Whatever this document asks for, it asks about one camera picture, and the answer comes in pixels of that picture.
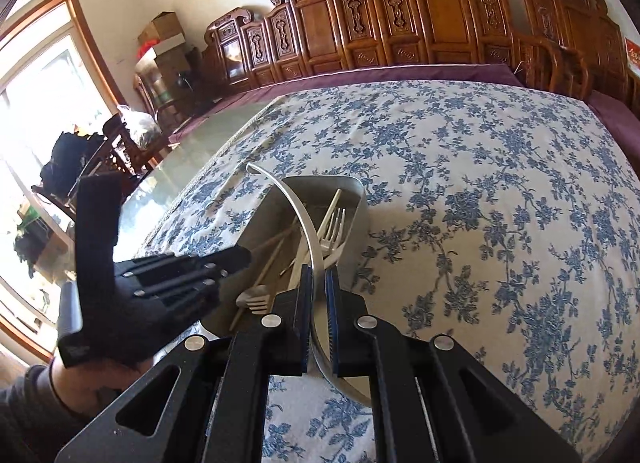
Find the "cardboard box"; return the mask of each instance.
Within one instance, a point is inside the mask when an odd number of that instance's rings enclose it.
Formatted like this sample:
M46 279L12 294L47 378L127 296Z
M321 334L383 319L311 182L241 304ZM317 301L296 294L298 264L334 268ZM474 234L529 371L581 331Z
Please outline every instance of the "cardboard box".
M149 40L157 38L162 41L180 33L184 35L178 16L173 11L163 11L146 25L143 32L138 36L138 43L142 46Z

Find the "stainless steel tray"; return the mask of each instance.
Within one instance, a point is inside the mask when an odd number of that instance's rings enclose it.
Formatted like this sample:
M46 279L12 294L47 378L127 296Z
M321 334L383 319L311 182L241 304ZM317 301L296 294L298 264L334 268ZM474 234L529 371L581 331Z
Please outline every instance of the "stainless steel tray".
M324 377L351 399L370 406L367 379L344 379L332 375L328 348L328 326L326 320L326 296L324 293L324 266L318 237L315 230L329 206L335 191L342 189L340 207L347 208L345 245L337 263L340 285L344 289L351 287L364 249L369 222L367 216L367 197L362 183L349 176L292 176L280 181L261 167L248 164L248 172L261 173L269 177L274 186L256 209L249 224L238 239L238 245L255 250L259 245L290 226L297 215L305 232L311 253L311 265L314 273L314 313L311 324L311 350ZM295 255L299 237L289 245L289 255L282 255L271 267L265 283L273 284L273 277ZM217 336L228 334L228 328L236 313L236 298L250 287L257 273L265 264L272 249L265 249L254 256L251 265L242 272L228 277L220 287L220 306L200 321L199 327ZM258 319L245 313L246 319Z

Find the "tablecloth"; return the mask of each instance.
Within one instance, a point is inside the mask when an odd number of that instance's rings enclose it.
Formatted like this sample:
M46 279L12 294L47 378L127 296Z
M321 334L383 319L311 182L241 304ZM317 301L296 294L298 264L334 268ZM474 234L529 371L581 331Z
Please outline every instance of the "tablecloth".
M512 86L402 81L288 94L252 118L143 251L234 244L278 176L367 191L353 291L421 339L448 332L585 461L638 396L640 183L582 102ZM311 371L273 377L263 461L365 463L369 409Z

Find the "red sign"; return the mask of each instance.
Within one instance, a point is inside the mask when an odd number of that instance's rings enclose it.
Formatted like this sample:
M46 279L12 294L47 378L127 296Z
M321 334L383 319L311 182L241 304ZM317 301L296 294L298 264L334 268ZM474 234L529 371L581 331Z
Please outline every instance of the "red sign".
M628 38L626 40L626 54L631 62L636 67L640 68L640 46L635 42L631 42Z

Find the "plastic bag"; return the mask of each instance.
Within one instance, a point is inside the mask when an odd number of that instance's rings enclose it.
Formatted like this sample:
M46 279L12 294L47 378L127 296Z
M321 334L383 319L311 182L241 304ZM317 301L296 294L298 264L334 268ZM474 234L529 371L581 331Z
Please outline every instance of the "plastic bag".
M162 130L150 114L132 110L129 106L118 106L118 110L131 139L141 150L146 150L156 138L162 136Z

